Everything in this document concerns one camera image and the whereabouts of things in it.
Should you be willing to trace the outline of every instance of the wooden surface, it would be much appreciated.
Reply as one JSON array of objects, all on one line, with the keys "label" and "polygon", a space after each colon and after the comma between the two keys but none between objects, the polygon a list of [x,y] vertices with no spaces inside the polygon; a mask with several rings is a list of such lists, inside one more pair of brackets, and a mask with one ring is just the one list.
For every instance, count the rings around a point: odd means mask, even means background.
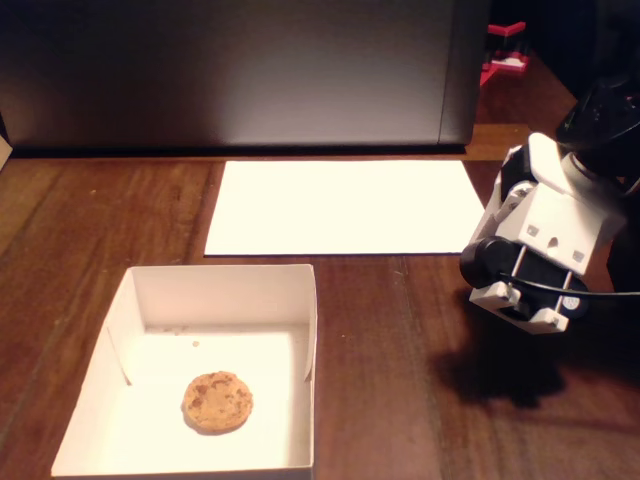
[{"label": "wooden surface", "polygon": [[[388,153],[376,151],[371,153],[371,149],[367,149],[366,153],[326,153],[322,149],[312,149],[312,155],[303,156],[298,152],[289,153],[286,156],[274,157],[263,155],[244,156],[235,154],[233,156],[216,156],[216,157],[180,157],[182,162],[225,162],[227,160],[242,161],[295,161],[301,159],[313,159],[313,160],[327,160],[327,161],[350,161],[350,160],[393,160],[402,158],[413,159],[454,159],[454,160],[495,160],[496,158],[503,157],[505,154],[506,145],[516,145],[526,142],[527,136],[531,133],[528,125],[523,123],[477,123],[474,125],[473,138],[471,143],[466,147],[428,147],[428,148],[411,148],[410,153]],[[109,162],[130,162],[130,157],[90,157],[80,158],[74,160],[83,161],[109,161]],[[175,162],[176,158],[171,156],[162,157],[136,157],[140,162]]]},{"label": "wooden surface", "polygon": [[[535,58],[524,78],[490,80],[465,157],[484,201],[499,168],[486,160],[502,160],[527,128],[553,132],[572,104]],[[319,480],[640,478],[632,323],[602,307],[565,335],[527,336],[467,302],[456,256],[205,259],[223,169],[202,159],[7,163],[0,479],[49,478],[127,267],[249,262],[315,267]],[[589,277],[602,288],[604,259]]]}]

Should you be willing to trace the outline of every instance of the white paper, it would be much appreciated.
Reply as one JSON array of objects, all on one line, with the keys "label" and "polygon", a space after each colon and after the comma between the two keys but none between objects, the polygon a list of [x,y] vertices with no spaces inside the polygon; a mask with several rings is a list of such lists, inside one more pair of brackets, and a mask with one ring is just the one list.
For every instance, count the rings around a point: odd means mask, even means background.
[{"label": "white paper", "polygon": [[460,161],[228,162],[205,255],[459,253],[482,212]]}]

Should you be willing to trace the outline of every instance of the white box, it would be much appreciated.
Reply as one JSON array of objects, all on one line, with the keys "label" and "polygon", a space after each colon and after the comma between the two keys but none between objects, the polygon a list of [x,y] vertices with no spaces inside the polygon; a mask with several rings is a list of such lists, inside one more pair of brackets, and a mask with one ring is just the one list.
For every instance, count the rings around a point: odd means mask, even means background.
[{"label": "white box", "polygon": [[[316,293],[310,265],[134,267],[98,336],[55,478],[313,477]],[[247,422],[200,435],[189,382],[236,373]]]}]

